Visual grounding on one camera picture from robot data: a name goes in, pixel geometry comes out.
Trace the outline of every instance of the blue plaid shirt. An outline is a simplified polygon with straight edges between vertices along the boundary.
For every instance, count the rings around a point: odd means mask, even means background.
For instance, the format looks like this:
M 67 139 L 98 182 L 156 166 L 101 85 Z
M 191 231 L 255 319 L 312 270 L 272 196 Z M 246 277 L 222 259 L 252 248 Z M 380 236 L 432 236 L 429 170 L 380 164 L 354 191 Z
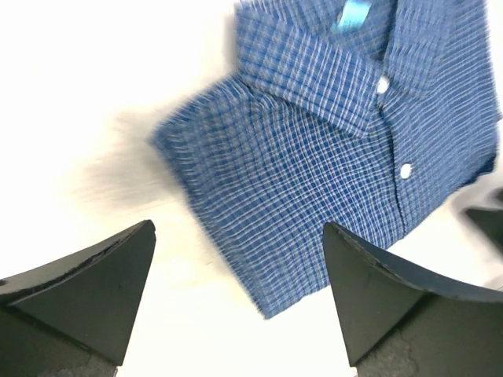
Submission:
M 483 0 L 372 0 L 334 32 L 343 7 L 237 6 L 237 73 L 152 139 L 266 318 L 328 284 L 326 221 L 386 248 L 494 167 Z

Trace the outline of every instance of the white background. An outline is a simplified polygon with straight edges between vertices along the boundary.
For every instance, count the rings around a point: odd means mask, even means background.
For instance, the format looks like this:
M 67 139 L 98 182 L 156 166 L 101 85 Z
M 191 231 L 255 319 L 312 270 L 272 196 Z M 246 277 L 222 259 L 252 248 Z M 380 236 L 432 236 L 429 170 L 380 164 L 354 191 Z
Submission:
M 152 219 L 158 243 L 119 377 L 350 375 L 331 291 L 264 321 L 145 139 L 233 69 L 233 0 L 3 2 L 0 276 Z M 489 0 L 503 94 L 503 4 Z M 474 284 L 503 258 L 457 214 L 503 185 L 459 192 L 392 251 Z

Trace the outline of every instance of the shirt button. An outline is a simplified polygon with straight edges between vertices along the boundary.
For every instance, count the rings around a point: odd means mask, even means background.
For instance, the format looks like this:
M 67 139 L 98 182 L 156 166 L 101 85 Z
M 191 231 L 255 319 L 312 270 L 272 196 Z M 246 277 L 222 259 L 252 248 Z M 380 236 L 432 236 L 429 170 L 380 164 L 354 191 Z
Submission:
M 390 79 L 382 75 L 377 83 L 377 94 L 385 94 L 390 87 Z
M 404 163 L 400 168 L 400 177 L 402 177 L 402 179 L 409 179 L 411 173 L 412 165 L 410 165 L 409 163 Z

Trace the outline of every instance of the shirt placket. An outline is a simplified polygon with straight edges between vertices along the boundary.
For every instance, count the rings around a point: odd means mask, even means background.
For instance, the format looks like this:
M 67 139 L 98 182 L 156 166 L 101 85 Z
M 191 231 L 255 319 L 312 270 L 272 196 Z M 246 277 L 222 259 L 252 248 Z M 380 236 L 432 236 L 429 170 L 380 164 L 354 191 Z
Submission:
M 414 203 L 420 203 L 417 192 L 419 177 L 416 169 L 414 140 L 411 139 L 413 120 L 400 101 L 400 93 L 392 79 L 382 74 L 377 84 L 377 107 L 384 124 L 390 128 L 392 143 L 393 176 L 397 207 L 402 224 L 400 236 L 414 227 Z

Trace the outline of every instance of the shirt tag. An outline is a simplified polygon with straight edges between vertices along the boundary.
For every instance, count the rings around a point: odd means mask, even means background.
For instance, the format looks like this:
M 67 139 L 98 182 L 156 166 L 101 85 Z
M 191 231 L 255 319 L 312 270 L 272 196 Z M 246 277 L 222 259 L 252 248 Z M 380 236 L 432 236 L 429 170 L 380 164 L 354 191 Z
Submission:
M 343 12 L 337 22 L 334 22 L 331 31 L 333 33 L 358 29 L 363 25 L 370 11 L 370 2 L 364 0 L 347 0 Z

